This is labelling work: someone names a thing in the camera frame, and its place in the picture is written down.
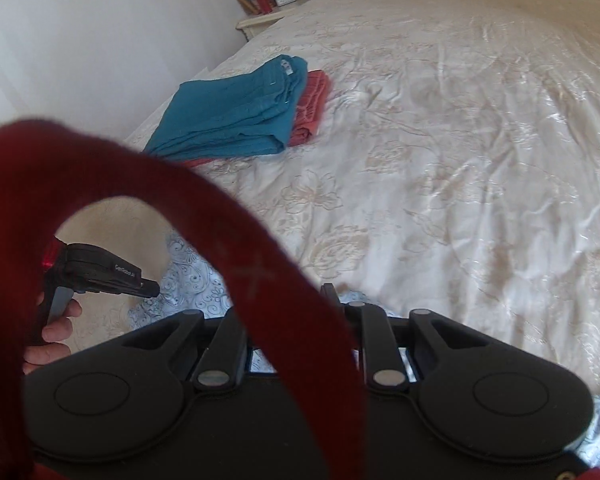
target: silver screw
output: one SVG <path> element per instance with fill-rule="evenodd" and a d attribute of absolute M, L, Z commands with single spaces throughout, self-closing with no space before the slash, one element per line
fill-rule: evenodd
<path fill-rule="evenodd" d="M 399 386 L 407 377 L 398 370 L 380 370 L 374 374 L 374 382 L 380 386 Z"/>
<path fill-rule="evenodd" d="M 229 374 L 222 370 L 207 370 L 198 375 L 198 382 L 209 388 L 217 388 L 229 382 Z"/>

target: teal garment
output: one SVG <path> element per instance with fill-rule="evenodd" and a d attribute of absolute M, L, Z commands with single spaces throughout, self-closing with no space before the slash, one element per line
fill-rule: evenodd
<path fill-rule="evenodd" d="M 278 56 L 250 74 L 183 83 L 144 151 L 174 161 L 280 153 L 307 72 L 301 57 Z"/>

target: bed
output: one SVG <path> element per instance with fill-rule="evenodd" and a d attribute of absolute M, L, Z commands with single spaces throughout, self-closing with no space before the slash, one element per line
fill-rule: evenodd
<path fill-rule="evenodd" d="M 279 54 L 333 79 L 317 137 L 197 171 L 316 285 L 430 308 L 600 394 L 600 0 L 314 0 L 204 77 Z M 60 235 L 154 280 L 170 268 L 169 226 L 133 200 L 92 206 Z M 129 330 L 135 300 L 82 302 L 74 349 Z"/>

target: hand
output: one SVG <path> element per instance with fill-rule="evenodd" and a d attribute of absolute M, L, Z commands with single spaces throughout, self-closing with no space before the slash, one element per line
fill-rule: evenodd
<path fill-rule="evenodd" d="M 42 303 L 44 296 L 40 295 L 38 304 Z M 74 326 L 71 324 L 70 317 L 78 317 L 82 314 L 80 303 L 71 300 L 64 310 L 64 314 L 53 323 L 49 323 L 42 329 L 42 339 L 48 345 L 44 346 L 27 346 L 24 352 L 24 364 L 22 370 L 25 374 L 30 374 L 33 370 L 40 368 L 43 365 L 48 365 L 53 361 L 58 361 L 63 357 L 71 355 L 71 350 L 67 345 L 60 343 L 68 339 L 74 331 Z"/>

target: white nightstand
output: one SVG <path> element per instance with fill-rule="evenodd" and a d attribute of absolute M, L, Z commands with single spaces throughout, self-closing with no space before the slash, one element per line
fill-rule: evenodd
<path fill-rule="evenodd" d="M 274 10 L 269 14 L 261 14 L 259 16 L 253 16 L 252 18 L 247 18 L 245 20 L 241 20 L 235 26 L 238 30 L 241 30 L 247 41 L 251 41 L 258 34 L 261 34 L 265 30 L 267 30 L 271 25 L 275 22 L 278 22 L 285 16 L 292 15 L 298 7 L 302 6 L 302 4 L 307 3 L 309 0 L 296 0 L 292 4 L 285 5 L 280 10 Z"/>

